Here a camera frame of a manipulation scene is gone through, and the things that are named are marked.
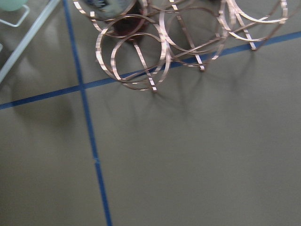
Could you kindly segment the middle tea bottle in rack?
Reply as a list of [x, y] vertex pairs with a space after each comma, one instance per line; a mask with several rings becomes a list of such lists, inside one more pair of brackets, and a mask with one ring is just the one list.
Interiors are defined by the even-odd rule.
[[73, 4], [97, 31], [110, 26], [108, 34], [116, 38], [141, 31], [149, 6], [147, 0], [75, 0]]

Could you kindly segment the mint green cup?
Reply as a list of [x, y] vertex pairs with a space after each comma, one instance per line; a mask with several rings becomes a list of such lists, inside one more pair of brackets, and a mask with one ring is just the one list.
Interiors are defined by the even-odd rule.
[[0, 0], [0, 9], [10, 12], [16, 11], [22, 8], [28, 0]]

